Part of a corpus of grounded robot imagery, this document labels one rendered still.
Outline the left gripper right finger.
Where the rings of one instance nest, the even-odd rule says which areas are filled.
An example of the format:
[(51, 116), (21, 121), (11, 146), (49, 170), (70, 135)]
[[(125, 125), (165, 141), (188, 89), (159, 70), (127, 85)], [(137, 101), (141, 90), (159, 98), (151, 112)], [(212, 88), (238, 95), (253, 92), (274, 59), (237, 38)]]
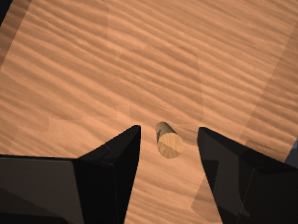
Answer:
[(207, 127), (197, 145), (223, 224), (298, 224), (298, 169)]

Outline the light brown wooden peg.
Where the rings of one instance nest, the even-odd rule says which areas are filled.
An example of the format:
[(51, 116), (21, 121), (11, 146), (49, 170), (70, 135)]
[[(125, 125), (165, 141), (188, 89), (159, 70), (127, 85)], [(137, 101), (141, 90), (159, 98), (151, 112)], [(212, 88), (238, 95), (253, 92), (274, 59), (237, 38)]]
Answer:
[(159, 153), (168, 159), (178, 157), (184, 149), (182, 138), (166, 122), (159, 122), (155, 129)]

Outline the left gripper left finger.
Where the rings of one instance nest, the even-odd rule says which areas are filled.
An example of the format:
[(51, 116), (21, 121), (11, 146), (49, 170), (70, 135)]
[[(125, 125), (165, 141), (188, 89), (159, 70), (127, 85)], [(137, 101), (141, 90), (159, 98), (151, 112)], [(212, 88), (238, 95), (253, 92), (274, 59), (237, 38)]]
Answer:
[(82, 160), (0, 154), (0, 212), (124, 224), (140, 144), (141, 126), (133, 125)]

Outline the grey open box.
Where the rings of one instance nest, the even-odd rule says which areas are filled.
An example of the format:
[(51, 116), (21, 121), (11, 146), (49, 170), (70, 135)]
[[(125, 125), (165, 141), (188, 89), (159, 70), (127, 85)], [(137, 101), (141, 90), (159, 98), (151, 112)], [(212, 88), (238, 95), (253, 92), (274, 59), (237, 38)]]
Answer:
[(285, 162), (286, 164), (298, 168), (298, 137), (294, 142)]

